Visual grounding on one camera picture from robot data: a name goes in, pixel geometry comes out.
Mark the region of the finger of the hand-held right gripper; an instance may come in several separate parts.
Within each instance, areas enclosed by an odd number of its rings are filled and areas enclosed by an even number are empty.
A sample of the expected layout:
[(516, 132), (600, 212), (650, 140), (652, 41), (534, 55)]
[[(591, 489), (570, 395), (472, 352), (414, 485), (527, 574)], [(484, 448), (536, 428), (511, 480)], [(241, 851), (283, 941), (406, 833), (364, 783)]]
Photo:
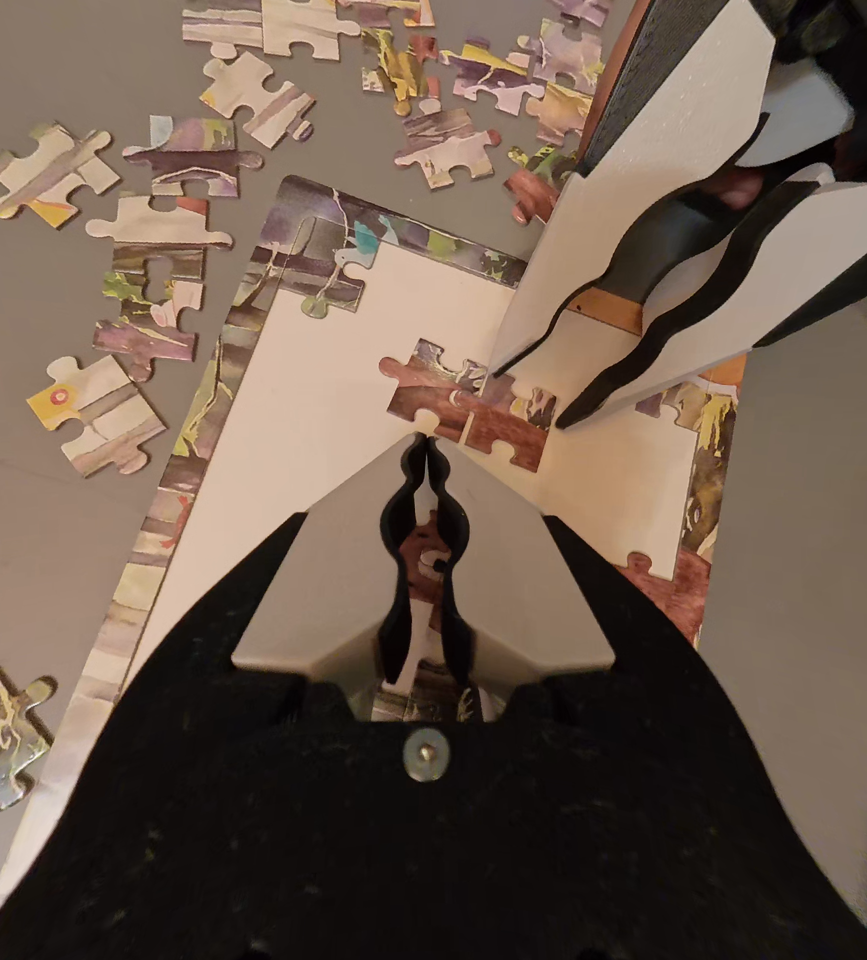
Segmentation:
[(753, 2), (652, 2), (490, 355), (502, 373), (608, 269), (658, 201), (717, 172), (758, 126), (775, 35)]
[(728, 238), (715, 270), (647, 327), (560, 413), (558, 429), (643, 400), (747, 353), (867, 255), (867, 182), (811, 164), (767, 192)]

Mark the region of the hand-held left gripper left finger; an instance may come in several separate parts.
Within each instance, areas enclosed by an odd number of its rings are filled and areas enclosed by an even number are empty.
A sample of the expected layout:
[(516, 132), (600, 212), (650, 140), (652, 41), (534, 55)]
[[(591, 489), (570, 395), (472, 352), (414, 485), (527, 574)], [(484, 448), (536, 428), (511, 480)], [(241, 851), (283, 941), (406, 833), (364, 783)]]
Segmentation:
[(301, 674), (371, 718), (406, 662), (413, 618), (401, 552), (416, 529), (428, 437), (400, 439), (312, 505), (233, 654), (235, 666)]

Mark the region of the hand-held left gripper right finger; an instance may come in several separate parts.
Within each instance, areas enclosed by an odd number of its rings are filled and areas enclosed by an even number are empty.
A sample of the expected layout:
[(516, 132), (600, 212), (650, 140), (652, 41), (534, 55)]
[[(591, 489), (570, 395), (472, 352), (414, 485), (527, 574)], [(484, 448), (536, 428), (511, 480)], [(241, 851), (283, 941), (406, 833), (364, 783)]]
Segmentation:
[(509, 699), (550, 676), (608, 670), (615, 654), (536, 506), (453, 445), (427, 439), (450, 556), (440, 634), (465, 687)]

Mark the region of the lion jigsaw puzzle board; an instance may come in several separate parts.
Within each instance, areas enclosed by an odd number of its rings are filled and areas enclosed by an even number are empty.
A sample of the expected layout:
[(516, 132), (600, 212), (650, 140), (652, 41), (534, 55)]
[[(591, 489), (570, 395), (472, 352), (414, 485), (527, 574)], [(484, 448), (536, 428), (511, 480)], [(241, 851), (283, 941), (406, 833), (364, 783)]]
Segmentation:
[[(355, 312), (302, 310), (298, 235), (308, 217), (359, 221), (379, 236), (370, 269), (348, 266), (365, 288)], [(42, 778), (0, 873), (0, 908), (30, 870), (73, 792), (115, 704), (168, 629), (250, 549), (291, 514), (339, 486), (414, 428), (427, 411), (388, 412), (398, 382), (384, 357), (407, 364), (419, 339), (457, 370), (491, 353), (525, 259), (438, 230), (404, 213), (296, 174), (286, 175), (204, 370), (100, 632), (59, 727)], [(512, 374), (561, 402), (581, 386), (570, 359), (608, 363), (635, 342), (632, 320), (604, 322), (591, 308), (566, 314), (551, 347)], [(571, 525), (611, 563), (641, 551), (671, 579), (688, 518), (718, 523), (723, 484), (704, 486), (696, 432), (635, 405), (567, 434), (551, 424), (536, 472), (490, 454), (460, 451), (542, 512)]]

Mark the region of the reddish brown puzzle piece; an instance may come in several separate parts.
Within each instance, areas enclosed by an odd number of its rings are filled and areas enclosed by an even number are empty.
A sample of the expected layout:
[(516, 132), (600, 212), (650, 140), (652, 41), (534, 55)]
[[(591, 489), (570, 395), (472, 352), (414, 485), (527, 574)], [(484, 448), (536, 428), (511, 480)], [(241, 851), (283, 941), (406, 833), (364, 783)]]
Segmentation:
[(508, 373), (486, 378), (479, 393), (457, 390), (454, 406), (471, 414), (464, 445), (490, 454), (496, 442), (512, 447), (512, 465), (531, 473), (539, 468), (557, 405), (549, 390), (533, 387), (529, 395), (513, 388)]

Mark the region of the orange yellow puzzle piece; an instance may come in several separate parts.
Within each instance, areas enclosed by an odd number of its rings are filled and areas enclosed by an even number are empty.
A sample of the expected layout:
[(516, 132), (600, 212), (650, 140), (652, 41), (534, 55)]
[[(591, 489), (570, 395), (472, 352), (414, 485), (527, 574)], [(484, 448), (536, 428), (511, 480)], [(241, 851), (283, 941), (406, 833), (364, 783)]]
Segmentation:
[(665, 406), (674, 410), (675, 424), (695, 432), (700, 449), (727, 459), (739, 390), (736, 385), (695, 376), (642, 399), (635, 409), (653, 418), (659, 418)]

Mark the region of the dark brown puzzle piece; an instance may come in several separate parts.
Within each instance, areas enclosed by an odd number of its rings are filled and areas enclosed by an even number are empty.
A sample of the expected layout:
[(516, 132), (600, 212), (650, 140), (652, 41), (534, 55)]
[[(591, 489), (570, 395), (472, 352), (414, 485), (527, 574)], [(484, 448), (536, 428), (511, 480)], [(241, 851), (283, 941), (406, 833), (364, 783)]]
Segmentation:
[(406, 364), (392, 357), (379, 361), (379, 371), (397, 381), (387, 412), (407, 422), (414, 422), (420, 411), (437, 417), (434, 434), (459, 443), (471, 412), (458, 396), (478, 398), (488, 376), (488, 367), (465, 359), (458, 369), (442, 362), (444, 348), (426, 339), (419, 339)]

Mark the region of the dark teal spot puzzle piece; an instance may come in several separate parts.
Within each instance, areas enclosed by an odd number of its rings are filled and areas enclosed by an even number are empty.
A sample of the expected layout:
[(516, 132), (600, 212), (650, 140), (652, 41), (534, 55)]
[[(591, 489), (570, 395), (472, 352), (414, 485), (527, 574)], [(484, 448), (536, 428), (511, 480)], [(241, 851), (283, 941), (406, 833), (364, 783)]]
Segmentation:
[(305, 292), (302, 312), (322, 320), (332, 307), (355, 312), (366, 288), (363, 281), (346, 273), (348, 266), (370, 269), (380, 247), (380, 237), (355, 220), (338, 223), (307, 217), (298, 235), (298, 270)]

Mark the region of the pile of puzzle pieces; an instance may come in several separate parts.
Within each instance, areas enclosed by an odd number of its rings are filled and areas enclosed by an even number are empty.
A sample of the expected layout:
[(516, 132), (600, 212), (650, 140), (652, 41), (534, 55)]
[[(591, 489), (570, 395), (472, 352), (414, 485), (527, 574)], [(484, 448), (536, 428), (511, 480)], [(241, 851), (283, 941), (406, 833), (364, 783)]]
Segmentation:
[(114, 138), (126, 171), (56, 234), (32, 211), (0, 218), (0, 813), (31, 793), (45, 728), (12, 693), (52, 695), (85, 652), (101, 586), (170, 460), (221, 334), (218, 320), (278, 186), (296, 175), (527, 260), (493, 171), (508, 123), (448, 99), (464, 184), (431, 190), (418, 158), (395, 165), (432, 98), (430, 75), (392, 27), (363, 28), (338, 2), (0, 2), (0, 140), (63, 114), (83, 140)]

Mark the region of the person's right hand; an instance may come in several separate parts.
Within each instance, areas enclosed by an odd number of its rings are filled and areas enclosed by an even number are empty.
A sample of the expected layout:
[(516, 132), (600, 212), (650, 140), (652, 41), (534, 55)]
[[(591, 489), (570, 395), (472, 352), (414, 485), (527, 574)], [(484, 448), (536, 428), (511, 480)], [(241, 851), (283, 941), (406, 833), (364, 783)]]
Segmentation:
[(764, 174), (760, 169), (730, 166), (706, 178), (700, 189), (730, 210), (744, 210), (758, 198), (763, 184)]

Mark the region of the joined brown bear puzzle section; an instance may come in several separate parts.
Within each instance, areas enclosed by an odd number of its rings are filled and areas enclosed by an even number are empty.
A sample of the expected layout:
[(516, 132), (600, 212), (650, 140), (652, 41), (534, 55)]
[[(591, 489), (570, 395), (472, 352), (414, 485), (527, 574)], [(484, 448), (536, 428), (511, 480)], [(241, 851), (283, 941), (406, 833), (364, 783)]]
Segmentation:
[[(651, 557), (641, 551), (628, 554), (620, 572), (663, 611), (690, 642), (699, 639), (716, 541), (715, 520), (686, 520), (677, 546), (672, 577), (653, 573)], [(408, 596), (420, 604), (420, 625), (429, 637), (441, 633), (443, 572), (450, 549), (440, 536), (438, 514), (416, 526), (400, 545), (406, 565)]]

